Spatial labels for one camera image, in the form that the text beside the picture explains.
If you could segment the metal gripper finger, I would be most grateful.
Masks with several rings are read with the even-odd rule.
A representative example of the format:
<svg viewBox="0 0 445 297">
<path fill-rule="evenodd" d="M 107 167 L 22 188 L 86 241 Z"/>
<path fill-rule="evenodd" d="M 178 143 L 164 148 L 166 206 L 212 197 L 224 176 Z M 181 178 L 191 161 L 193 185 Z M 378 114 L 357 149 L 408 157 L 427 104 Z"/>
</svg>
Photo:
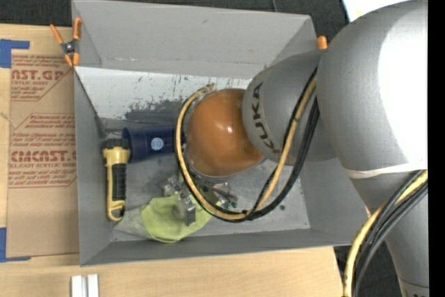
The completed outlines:
<svg viewBox="0 0 445 297">
<path fill-rule="evenodd" d="M 176 175 L 172 175 L 160 183 L 161 194 L 163 197 L 176 195 L 182 190 L 182 186 L 182 179 Z"/>
<path fill-rule="evenodd" d="M 186 194 L 179 194 L 177 203 L 173 207 L 173 216 L 181 220 L 185 226 L 190 226 L 196 220 L 196 205 L 191 197 Z"/>
</svg>

